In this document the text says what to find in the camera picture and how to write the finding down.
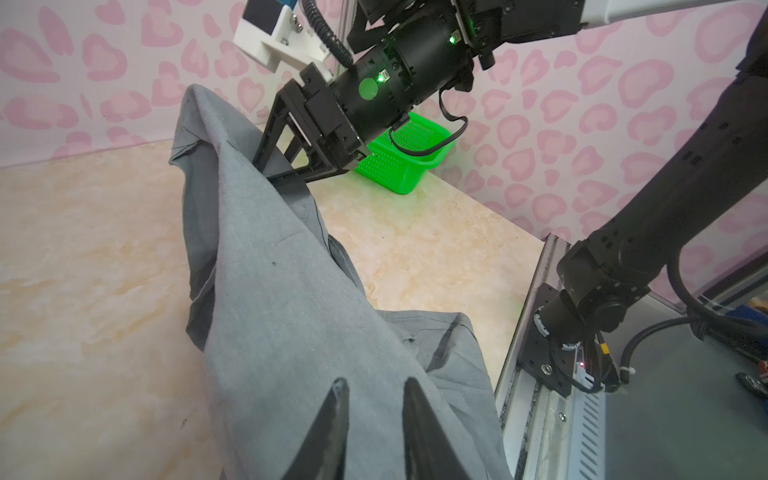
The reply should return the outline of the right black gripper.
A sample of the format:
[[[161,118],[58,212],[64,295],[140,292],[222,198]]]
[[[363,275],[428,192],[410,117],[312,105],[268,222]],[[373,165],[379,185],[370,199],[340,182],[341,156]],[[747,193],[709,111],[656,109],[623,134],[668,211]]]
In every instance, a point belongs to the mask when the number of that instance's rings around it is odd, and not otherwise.
[[[308,65],[300,78],[302,86],[290,80],[276,94],[253,159],[270,183],[311,183],[343,175],[366,155],[362,139],[318,68]],[[293,139],[282,152],[277,143],[286,128]]]

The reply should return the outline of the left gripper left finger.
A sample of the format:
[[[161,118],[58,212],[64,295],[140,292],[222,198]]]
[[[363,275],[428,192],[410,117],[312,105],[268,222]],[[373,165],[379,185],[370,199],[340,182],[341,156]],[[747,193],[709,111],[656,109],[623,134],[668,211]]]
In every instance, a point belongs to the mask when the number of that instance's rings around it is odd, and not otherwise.
[[[333,381],[283,480],[345,478],[349,393],[344,378]]]

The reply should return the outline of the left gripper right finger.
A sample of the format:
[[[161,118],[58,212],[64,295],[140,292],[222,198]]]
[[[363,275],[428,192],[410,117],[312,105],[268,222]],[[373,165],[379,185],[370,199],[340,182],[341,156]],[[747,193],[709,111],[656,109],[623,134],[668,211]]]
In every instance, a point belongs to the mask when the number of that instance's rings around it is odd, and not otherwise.
[[[402,426],[407,479],[469,478],[421,385],[413,377],[404,386]]]

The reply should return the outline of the grey long sleeve shirt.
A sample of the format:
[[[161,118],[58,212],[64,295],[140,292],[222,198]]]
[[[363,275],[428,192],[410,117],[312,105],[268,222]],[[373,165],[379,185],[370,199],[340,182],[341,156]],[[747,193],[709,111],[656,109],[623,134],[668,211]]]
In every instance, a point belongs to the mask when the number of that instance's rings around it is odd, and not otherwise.
[[[469,318],[374,308],[307,186],[269,182],[288,161],[276,154],[265,170],[254,166],[261,137],[214,92],[186,90],[171,158],[185,176],[186,330],[204,356],[222,477],[313,477],[306,439],[343,380],[345,476],[405,478],[402,411],[414,379],[446,435],[439,462],[455,461],[472,479],[509,478]]]

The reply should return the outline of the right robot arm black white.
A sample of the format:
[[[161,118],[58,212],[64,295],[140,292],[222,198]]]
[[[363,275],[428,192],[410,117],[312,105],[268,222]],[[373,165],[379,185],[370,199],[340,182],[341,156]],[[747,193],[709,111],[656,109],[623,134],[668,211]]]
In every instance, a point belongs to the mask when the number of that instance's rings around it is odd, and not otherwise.
[[[644,188],[715,107],[765,10],[734,1],[506,47],[478,92],[447,96],[470,124],[440,177],[532,234],[583,245],[542,313],[559,342],[624,318],[630,299],[599,254],[623,255],[631,220],[659,214],[661,190]]]

